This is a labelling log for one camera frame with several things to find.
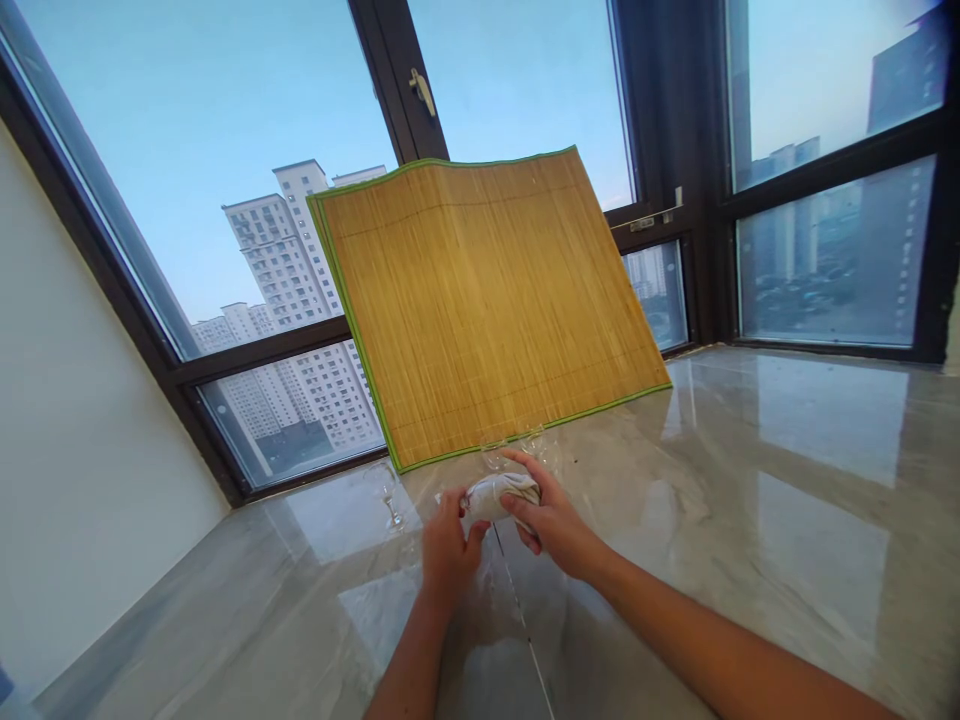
marble surface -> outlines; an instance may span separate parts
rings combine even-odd
[[[675,387],[548,431],[614,548],[909,718],[960,710],[960,379],[712,348]],[[403,478],[400,535],[354,471],[224,520],[35,702],[49,718],[359,717],[476,455]],[[709,717],[509,522],[444,651],[438,717]]]

left hand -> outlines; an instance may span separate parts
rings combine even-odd
[[[463,537],[460,525],[460,498],[467,488],[447,490],[440,499],[437,514],[423,530],[423,588],[420,593],[437,605],[438,610],[453,613],[480,567],[480,545],[490,523],[478,520]]]

white wall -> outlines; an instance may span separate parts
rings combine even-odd
[[[27,698],[227,513],[0,125],[0,664]]]

forearm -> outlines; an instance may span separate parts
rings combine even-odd
[[[726,720],[896,717],[863,693],[708,610],[612,550],[586,579]]]
[[[443,638],[453,614],[449,603],[421,591],[380,686],[367,709],[366,720],[432,718],[440,679]]]

hand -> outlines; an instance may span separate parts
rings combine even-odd
[[[480,567],[480,545],[490,523],[478,520],[467,539],[460,525],[460,499],[467,488],[447,490],[440,508],[423,530],[423,588],[420,593],[438,611],[453,613]]]
[[[560,483],[543,465],[513,448],[504,448],[502,452],[504,457],[523,465],[540,486],[539,507],[514,495],[504,494],[500,498],[507,512],[536,531],[534,536],[517,525],[523,544],[534,555],[546,550],[567,575],[589,580],[591,572],[601,566],[604,553],[610,549],[580,519]]]

